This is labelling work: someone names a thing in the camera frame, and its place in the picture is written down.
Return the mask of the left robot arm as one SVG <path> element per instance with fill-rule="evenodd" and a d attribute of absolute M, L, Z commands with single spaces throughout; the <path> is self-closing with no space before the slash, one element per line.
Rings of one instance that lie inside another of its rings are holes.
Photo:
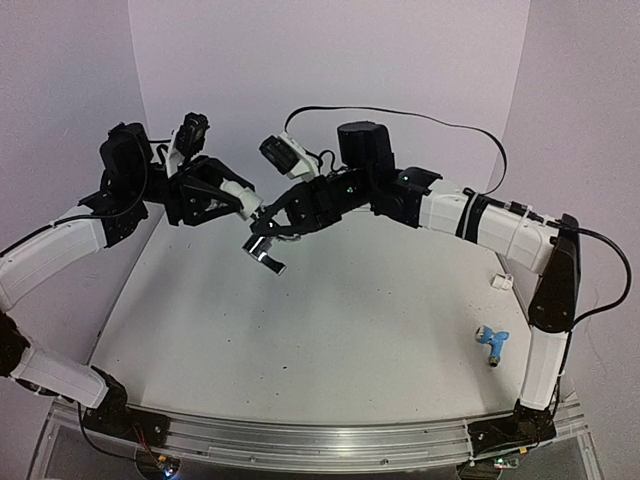
<path fill-rule="evenodd" d="M 99 367 L 58 353 L 23 332 L 10 313 L 62 272 L 127 240 L 163 207 L 172 225 L 198 226 L 236 214 L 250 218 L 261 199 L 254 186 L 216 158 L 201 154 L 202 116 L 189 115 L 165 146 L 140 123 L 115 126 L 100 146 L 103 175 L 97 192 L 1 253 L 1 375 L 44 397 L 70 401 L 81 422 L 116 437 L 140 430 L 127 389 Z"/>

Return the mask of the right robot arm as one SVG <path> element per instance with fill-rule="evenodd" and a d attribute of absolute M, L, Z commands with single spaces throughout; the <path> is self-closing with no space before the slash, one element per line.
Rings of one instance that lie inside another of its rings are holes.
<path fill-rule="evenodd" d="M 527 313 L 530 341 L 519 396 L 509 415 L 473 422 L 469 432 L 485 449 L 552 439 L 581 279 L 577 220 L 538 215 L 529 206 L 459 187 L 421 167 L 400 169 L 382 124 L 346 123 L 337 136 L 343 169 L 326 175 L 319 156 L 290 134 L 262 142 L 260 153 L 293 186 L 256 215 L 245 251 L 281 273 L 284 265 L 269 253 L 274 241 L 319 232 L 368 206 L 377 216 L 452 236 L 526 269 L 537 281 Z"/>

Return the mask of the white pipe elbow fitting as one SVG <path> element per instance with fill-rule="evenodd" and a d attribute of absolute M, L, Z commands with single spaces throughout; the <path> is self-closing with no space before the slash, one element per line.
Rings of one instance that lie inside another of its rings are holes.
<path fill-rule="evenodd" d="M 263 199 L 251 187 L 223 179 L 206 212 L 217 216 L 236 214 L 248 221 L 260 209 Z"/>

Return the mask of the chrome water faucet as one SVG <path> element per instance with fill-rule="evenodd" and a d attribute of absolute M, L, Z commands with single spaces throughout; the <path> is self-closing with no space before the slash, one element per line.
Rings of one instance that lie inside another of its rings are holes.
<path fill-rule="evenodd" d="M 279 241 L 280 239 L 277 236 L 263 236 L 252 232 L 243 244 L 242 249 L 255 261 L 280 276 L 285 271 L 286 265 L 269 254 L 274 243 Z"/>

